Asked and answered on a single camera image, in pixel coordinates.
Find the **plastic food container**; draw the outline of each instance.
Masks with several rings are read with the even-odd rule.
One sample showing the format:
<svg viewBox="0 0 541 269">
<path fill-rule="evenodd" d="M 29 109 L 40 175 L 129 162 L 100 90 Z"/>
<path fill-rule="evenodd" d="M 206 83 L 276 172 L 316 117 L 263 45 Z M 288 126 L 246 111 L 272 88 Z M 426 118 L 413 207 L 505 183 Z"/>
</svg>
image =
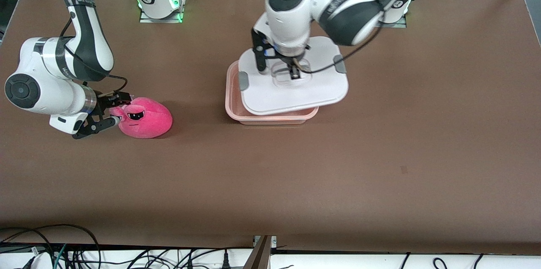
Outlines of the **plastic food container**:
<svg viewBox="0 0 541 269">
<path fill-rule="evenodd" d="M 254 115 L 242 104 L 238 88 L 238 61 L 231 64 L 227 70 L 226 80 L 226 111 L 227 114 L 246 126 L 285 126 L 303 124 L 312 118 L 319 107 L 280 113 L 278 115 Z"/>
</svg>

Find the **brown table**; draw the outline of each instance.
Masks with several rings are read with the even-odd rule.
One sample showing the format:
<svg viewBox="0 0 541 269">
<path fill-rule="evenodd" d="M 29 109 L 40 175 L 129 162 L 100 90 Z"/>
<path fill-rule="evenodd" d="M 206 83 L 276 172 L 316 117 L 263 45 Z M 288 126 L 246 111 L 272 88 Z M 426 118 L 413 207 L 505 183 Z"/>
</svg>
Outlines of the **brown table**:
<svg viewBox="0 0 541 269">
<path fill-rule="evenodd" d="M 265 233 L 291 249 L 541 253 L 541 49 L 523 0 L 416 0 L 408 28 L 346 63 L 343 101 L 274 128 L 224 109 L 263 0 L 188 0 L 178 25 L 139 24 L 133 0 L 96 3 L 113 74 L 174 126 L 73 140 L 0 97 L 0 225 L 76 223 L 103 244 L 246 246 Z M 67 18 L 62 0 L 20 0 L 0 78 L 23 41 Z"/>
</svg>

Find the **pink plush toy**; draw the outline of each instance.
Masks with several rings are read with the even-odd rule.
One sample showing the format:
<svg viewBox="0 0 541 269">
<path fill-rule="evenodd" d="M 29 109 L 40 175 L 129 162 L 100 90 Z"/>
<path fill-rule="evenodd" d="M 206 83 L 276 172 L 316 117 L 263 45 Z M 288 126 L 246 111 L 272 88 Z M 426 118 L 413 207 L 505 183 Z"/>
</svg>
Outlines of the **pink plush toy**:
<svg viewBox="0 0 541 269">
<path fill-rule="evenodd" d="M 109 109 L 109 113 L 120 117 L 118 127 L 134 138 L 155 138 L 165 134 L 172 125 L 169 110 L 149 98 L 135 98 L 129 105 Z"/>
</svg>

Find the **teal cable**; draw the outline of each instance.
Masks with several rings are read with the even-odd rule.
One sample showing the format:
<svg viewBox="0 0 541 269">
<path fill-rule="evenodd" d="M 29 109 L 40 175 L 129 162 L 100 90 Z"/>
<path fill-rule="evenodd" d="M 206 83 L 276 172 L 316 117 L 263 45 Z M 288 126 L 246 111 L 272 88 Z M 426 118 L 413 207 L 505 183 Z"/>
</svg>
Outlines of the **teal cable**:
<svg viewBox="0 0 541 269">
<path fill-rule="evenodd" d="M 56 258 L 55 260 L 55 265 L 52 267 L 52 269 L 56 269 L 56 267 L 58 267 L 58 262 L 60 261 L 60 256 L 62 256 L 62 253 L 64 252 L 64 249 L 66 249 L 66 246 L 68 244 L 64 244 L 64 246 L 62 247 L 62 249 L 60 249 L 60 252 L 58 252 L 58 257 Z"/>
</svg>

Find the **plush toy eye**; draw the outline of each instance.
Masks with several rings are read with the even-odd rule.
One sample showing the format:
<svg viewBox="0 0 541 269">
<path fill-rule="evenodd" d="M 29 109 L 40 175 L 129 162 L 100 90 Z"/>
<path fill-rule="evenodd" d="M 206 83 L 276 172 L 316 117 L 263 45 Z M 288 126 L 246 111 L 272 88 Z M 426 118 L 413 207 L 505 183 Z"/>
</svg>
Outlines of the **plush toy eye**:
<svg viewBox="0 0 541 269">
<path fill-rule="evenodd" d="M 132 120 L 139 120 L 145 116 L 145 111 L 141 111 L 140 113 L 128 113 L 128 118 Z"/>
</svg>

